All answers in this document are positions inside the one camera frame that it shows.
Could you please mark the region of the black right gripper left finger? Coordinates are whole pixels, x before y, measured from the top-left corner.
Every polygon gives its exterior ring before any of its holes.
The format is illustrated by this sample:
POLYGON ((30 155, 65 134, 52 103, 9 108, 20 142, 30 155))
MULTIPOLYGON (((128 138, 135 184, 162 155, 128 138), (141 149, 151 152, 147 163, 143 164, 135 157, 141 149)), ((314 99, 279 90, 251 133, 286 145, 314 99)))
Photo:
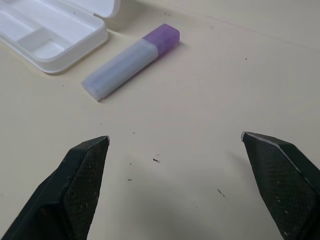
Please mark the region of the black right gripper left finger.
POLYGON ((110 138, 100 136, 71 148, 1 240, 87 240, 109 145, 110 138))

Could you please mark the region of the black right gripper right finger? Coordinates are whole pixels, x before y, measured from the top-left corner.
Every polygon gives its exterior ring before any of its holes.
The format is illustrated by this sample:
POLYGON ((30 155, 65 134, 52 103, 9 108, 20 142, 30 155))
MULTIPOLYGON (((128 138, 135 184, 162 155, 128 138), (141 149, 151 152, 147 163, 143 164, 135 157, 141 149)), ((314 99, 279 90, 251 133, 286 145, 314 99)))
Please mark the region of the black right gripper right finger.
POLYGON ((244 131, 253 175, 284 240, 320 240, 320 169, 294 144, 244 131))

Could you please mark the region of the white plastic pencil case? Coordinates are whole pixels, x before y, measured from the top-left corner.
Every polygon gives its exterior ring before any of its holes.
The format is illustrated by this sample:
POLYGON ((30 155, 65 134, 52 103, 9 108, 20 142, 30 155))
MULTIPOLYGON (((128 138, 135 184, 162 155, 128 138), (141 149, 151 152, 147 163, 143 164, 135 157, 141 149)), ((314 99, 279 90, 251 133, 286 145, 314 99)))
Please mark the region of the white plastic pencil case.
POLYGON ((0 0, 0 40, 47 74, 63 72, 108 40, 104 19, 121 0, 0 0))

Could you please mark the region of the purple capped highlighter pen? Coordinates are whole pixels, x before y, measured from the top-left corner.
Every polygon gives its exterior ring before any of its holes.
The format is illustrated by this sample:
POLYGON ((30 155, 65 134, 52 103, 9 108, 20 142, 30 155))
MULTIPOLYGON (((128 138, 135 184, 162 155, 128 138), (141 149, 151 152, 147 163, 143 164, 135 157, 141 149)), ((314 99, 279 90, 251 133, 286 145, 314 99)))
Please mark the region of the purple capped highlighter pen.
POLYGON ((82 86, 99 102, 173 50, 179 42, 180 32, 168 24, 162 24, 88 75, 82 86))

